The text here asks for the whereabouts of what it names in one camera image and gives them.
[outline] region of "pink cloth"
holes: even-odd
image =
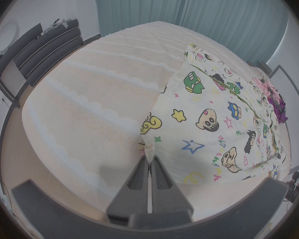
[[[267,99],[271,98],[270,92],[268,91],[268,89],[270,89],[273,99],[275,100],[276,103],[280,104],[280,96],[270,81],[265,81],[264,83],[262,83],[256,77],[254,77],[252,79],[254,80],[256,85],[263,91],[263,93],[266,95]]]

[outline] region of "teal curtain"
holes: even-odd
[[[223,44],[244,61],[267,62],[287,27],[281,0],[96,0],[101,36],[165,21]]]
[[[281,0],[189,0],[181,26],[223,44],[244,61],[265,63],[286,31]]]
[[[179,25],[189,0],[96,0],[101,36],[153,21]]]

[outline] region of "bed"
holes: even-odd
[[[225,46],[180,26],[157,21],[109,34],[62,61],[25,102],[23,126],[43,164],[74,194],[105,212],[142,155],[140,125],[194,41],[246,81],[269,80]],[[279,131],[287,154],[277,173],[282,180],[291,155],[286,125],[279,124]],[[235,204],[267,176],[179,188],[197,221]]]

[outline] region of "pink star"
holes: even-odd
[[[232,127],[232,125],[231,125],[231,120],[230,120],[229,118],[227,118],[227,117],[226,117],[226,119],[227,119],[227,120],[224,120],[224,122],[226,122],[227,127],[228,127],[228,128]]]

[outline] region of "electrical outlet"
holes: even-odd
[[[1,98],[0,98],[1,103],[3,103],[2,99],[5,101],[6,98],[7,98],[7,97],[6,97],[4,94],[2,94],[2,96],[1,96]]]

